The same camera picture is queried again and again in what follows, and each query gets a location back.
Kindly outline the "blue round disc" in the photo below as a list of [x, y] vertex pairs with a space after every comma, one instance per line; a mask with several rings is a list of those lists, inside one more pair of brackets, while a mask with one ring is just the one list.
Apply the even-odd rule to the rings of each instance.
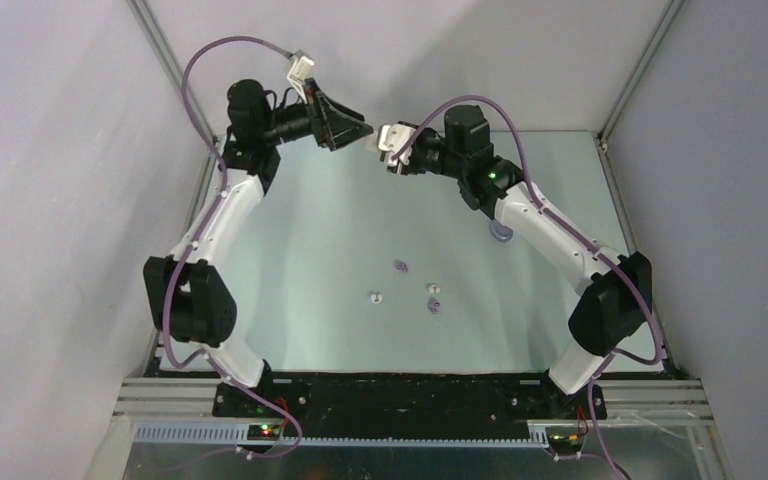
[[489, 223], [489, 231], [492, 237], [501, 243], [509, 242], [514, 236], [512, 229], [496, 220]]

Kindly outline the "white earbud charging case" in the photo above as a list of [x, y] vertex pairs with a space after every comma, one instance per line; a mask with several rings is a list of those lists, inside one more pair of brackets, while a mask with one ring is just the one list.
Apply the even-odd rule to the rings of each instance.
[[387, 152], [389, 146], [386, 141], [385, 133], [383, 131], [378, 131], [374, 137], [370, 138], [368, 146], [371, 151]]

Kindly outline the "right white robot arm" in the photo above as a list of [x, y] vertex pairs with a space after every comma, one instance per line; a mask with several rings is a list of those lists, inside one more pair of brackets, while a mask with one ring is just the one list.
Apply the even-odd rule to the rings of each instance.
[[434, 174], [456, 181], [466, 205], [520, 236], [554, 265], [578, 294], [568, 320], [571, 340], [548, 369], [541, 392], [545, 411], [566, 418], [582, 390], [620, 354], [620, 343], [648, 325], [660, 340], [652, 311], [652, 266], [585, 234], [531, 180], [523, 161], [498, 155], [478, 105], [439, 108], [444, 128], [397, 122], [376, 140], [381, 161], [396, 175]]

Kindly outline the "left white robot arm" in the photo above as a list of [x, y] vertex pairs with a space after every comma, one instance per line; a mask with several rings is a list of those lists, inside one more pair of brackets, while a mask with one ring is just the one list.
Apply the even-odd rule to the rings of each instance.
[[237, 303], [222, 276], [233, 241], [274, 183], [281, 145], [312, 138], [337, 151], [373, 132], [362, 114], [326, 95], [312, 78], [302, 82], [292, 104], [270, 102], [271, 95], [254, 79], [229, 87], [218, 191], [170, 253], [150, 257], [143, 267], [153, 322], [164, 340], [194, 346], [194, 358], [204, 358], [224, 382], [242, 385], [237, 402], [257, 417], [272, 411], [276, 390], [261, 380], [268, 363], [235, 331]]

